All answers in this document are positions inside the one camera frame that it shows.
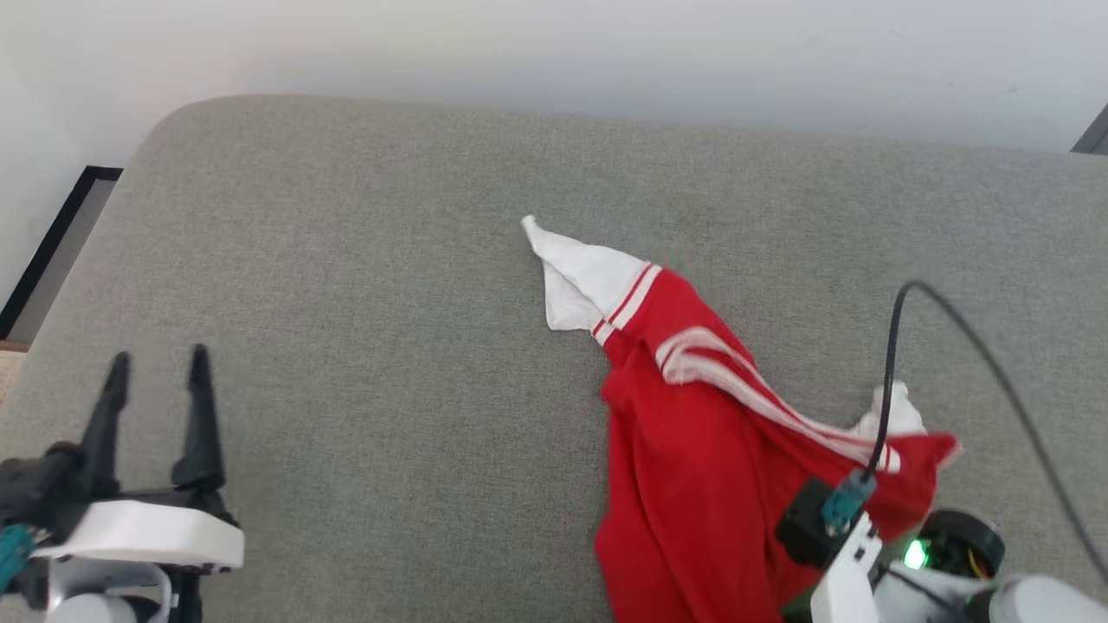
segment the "white stripe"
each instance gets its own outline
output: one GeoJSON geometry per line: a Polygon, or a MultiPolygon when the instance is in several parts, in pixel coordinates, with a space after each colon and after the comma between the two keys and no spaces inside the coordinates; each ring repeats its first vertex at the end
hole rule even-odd
{"type": "MultiPolygon", "coordinates": [[[[660,367],[661,362],[666,360],[666,357],[669,357],[669,361],[666,365],[666,368],[668,368],[670,365],[675,364],[677,359],[680,359],[681,357],[687,357],[687,355],[685,355],[685,351],[688,350],[689,348],[708,348],[711,350],[724,353],[729,357],[731,357],[732,359],[735,359],[735,361],[737,361],[748,372],[750,372],[755,378],[758,379],[759,384],[761,384],[761,386],[766,389],[767,392],[769,392],[773,398],[777,398],[781,402],[781,405],[784,406],[786,412],[788,415],[791,415],[797,420],[800,420],[803,425],[828,435],[849,436],[848,439],[845,440],[839,440],[845,443],[854,443],[866,448],[873,447],[874,440],[871,438],[853,436],[845,430],[835,428],[833,426],[828,426],[825,423],[821,423],[815,420],[808,419],[804,416],[801,416],[799,412],[797,412],[796,409],[790,407],[776,391],[773,391],[773,388],[771,388],[769,384],[766,382],[766,379],[762,378],[762,376],[758,372],[758,368],[755,368],[753,365],[750,361],[748,361],[746,357],[741,356],[737,350],[728,346],[726,341],[724,341],[719,336],[717,336],[711,329],[708,329],[707,327],[689,327],[674,335],[673,337],[664,341],[661,346],[658,347],[658,350],[655,353],[654,359],[660,367]]],[[[663,377],[665,377],[666,370],[663,369],[661,374],[663,377]]],[[[735,372],[731,372],[730,370],[728,370],[728,374],[735,376],[735,372]]]]}
{"type": "Polygon", "coordinates": [[[616,330],[615,327],[613,327],[607,323],[604,323],[603,325],[601,325],[601,328],[596,330],[596,335],[593,337],[596,338],[596,341],[598,341],[601,346],[604,346],[604,343],[608,340],[608,338],[612,336],[613,333],[615,333],[615,330],[616,330]]]}
{"type": "MultiPolygon", "coordinates": [[[[756,413],[794,430],[820,446],[861,464],[865,464],[870,460],[870,453],[873,451],[874,440],[872,439],[840,440],[824,437],[819,431],[812,429],[811,423],[813,422],[804,418],[798,420],[790,417],[789,413],[782,411],[777,405],[762,396],[761,392],[747,385],[727,366],[714,359],[698,355],[675,355],[670,357],[669,365],[666,366],[666,371],[663,372],[663,378],[669,384],[683,385],[694,381],[706,381],[714,385],[730,394],[736,400],[746,405],[756,413]]],[[[900,453],[888,445],[885,449],[888,452],[881,453],[878,469],[891,473],[899,472],[901,467],[900,453]]]]}
{"type": "Polygon", "coordinates": [[[657,278],[658,274],[661,273],[661,266],[656,264],[650,265],[643,275],[643,279],[638,282],[638,287],[635,292],[630,293],[630,298],[627,299],[627,304],[624,308],[619,310],[619,314],[612,318],[612,325],[617,329],[623,329],[627,326],[627,323],[635,317],[638,313],[638,308],[643,306],[643,300],[646,299],[647,293],[650,292],[650,286],[654,284],[654,279],[657,278]]]}

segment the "gray couch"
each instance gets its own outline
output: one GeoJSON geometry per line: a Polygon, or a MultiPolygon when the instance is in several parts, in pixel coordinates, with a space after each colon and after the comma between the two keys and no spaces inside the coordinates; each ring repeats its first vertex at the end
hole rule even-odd
{"type": "MultiPolygon", "coordinates": [[[[1108,160],[301,96],[187,106],[126,167],[0,411],[0,457],[81,431],[134,356],[129,488],[167,483],[212,351],[247,565],[209,621],[611,616],[592,540],[607,370],[548,330],[520,228],[681,268],[801,412],[852,422],[893,295],[933,282],[996,350],[1108,547],[1108,160]]],[[[1013,413],[929,302],[899,377],[965,453],[940,503],[1008,571],[1100,598],[1013,413]]],[[[0,620],[28,617],[17,600],[0,620]]]]}

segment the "white wall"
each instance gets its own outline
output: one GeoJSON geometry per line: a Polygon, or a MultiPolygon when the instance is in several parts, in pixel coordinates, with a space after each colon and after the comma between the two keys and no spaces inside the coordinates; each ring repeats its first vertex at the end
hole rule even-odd
{"type": "Polygon", "coordinates": [[[83,168],[76,147],[0,54],[0,307],[83,168]]]}
{"type": "Polygon", "coordinates": [[[232,93],[407,98],[1066,151],[1104,0],[34,0],[16,69],[90,162],[232,93]]]}

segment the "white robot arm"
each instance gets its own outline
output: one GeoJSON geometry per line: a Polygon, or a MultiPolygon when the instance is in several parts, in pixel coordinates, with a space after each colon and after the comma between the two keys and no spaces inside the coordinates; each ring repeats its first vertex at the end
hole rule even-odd
{"type": "MultiPolygon", "coordinates": [[[[806,488],[801,496],[810,494],[812,490],[806,488]]],[[[794,508],[815,505],[794,503],[794,508]]],[[[1013,575],[1001,580],[977,578],[965,572],[966,568],[951,564],[952,559],[964,560],[963,556],[970,553],[967,545],[987,549],[991,541],[987,535],[982,539],[981,528],[984,524],[970,515],[938,511],[932,517],[944,520],[942,523],[947,530],[938,538],[929,540],[930,544],[946,551],[933,551],[931,556],[916,555],[913,566],[903,562],[878,563],[883,544],[864,511],[844,539],[829,540],[838,550],[812,592],[811,622],[1108,623],[1108,609],[1057,579],[1046,575],[1013,575]],[[960,529],[965,539],[958,538],[960,529]],[[943,555],[952,552],[958,555],[943,555]],[[936,560],[942,569],[929,568],[929,558],[936,560]]],[[[810,519],[815,520],[813,525],[822,529],[821,518],[810,519]]],[[[803,513],[793,513],[788,521],[804,521],[803,513]]],[[[936,524],[929,522],[924,532],[930,527],[931,534],[936,535],[936,524]]],[[[986,558],[981,552],[977,555],[986,558]]],[[[998,565],[998,561],[993,563],[991,570],[998,565]]]]}
{"type": "Polygon", "coordinates": [[[0,528],[39,541],[23,548],[29,564],[6,592],[45,611],[47,623],[199,623],[199,579],[243,565],[245,537],[218,492],[226,478],[206,349],[193,353],[170,489],[121,492],[115,479],[129,361],[116,356],[80,445],[0,463],[0,528]]]}

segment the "floor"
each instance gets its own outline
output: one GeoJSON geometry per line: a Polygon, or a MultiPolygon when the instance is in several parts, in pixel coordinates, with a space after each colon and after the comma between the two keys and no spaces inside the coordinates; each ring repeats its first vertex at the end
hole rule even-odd
{"type": "Polygon", "coordinates": [[[42,278],[39,279],[34,292],[31,293],[31,297],[27,300],[23,312],[19,315],[14,326],[12,326],[11,333],[8,334],[9,340],[23,344],[34,341],[34,336],[38,335],[42,321],[47,318],[47,312],[53,305],[54,297],[58,296],[58,290],[61,289],[65,276],[69,275],[70,268],[76,262],[76,256],[81,253],[84,241],[89,238],[89,233],[92,232],[92,226],[96,224],[96,218],[100,217],[100,212],[104,208],[104,204],[107,203],[107,197],[112,194],[112,188],[114,187],[115,182],[105,180],[93,182],[92,190],[89,191],[84,203],[81,204],[69,229],[65,231],[58,251],[50,258],[47,270],[42,274],[42,278]]]}

